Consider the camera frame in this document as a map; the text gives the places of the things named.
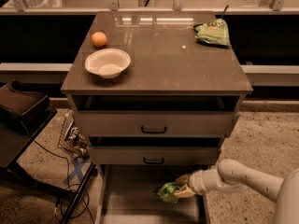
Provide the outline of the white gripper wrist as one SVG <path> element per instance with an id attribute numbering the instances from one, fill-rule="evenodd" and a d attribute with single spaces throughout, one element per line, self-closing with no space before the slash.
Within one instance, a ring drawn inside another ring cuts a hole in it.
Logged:
<path id="1" fill-rule="evenodd" d="M 178 198 L 191 198 L 195 194 L 203 195 L 217 187 L 218 172 L 215 169 L 198 170 L 185 174 L 176 179 L 182 187 L 174 192 Z"/>

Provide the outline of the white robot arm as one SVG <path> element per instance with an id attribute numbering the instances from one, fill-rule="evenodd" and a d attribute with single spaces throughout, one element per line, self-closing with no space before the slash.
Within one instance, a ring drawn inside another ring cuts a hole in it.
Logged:
<path id="1" fill-rule="evenodd" d="M 276 204 L 273 224 L 299 224 L 299 169 L 280 178 L 224 159 L 215 168 L 183 175 L 177 182 L 181 185 L 175 192 L 178 198 L 204 195 L 214 190 L 233 193 L 249 187 Z"/>

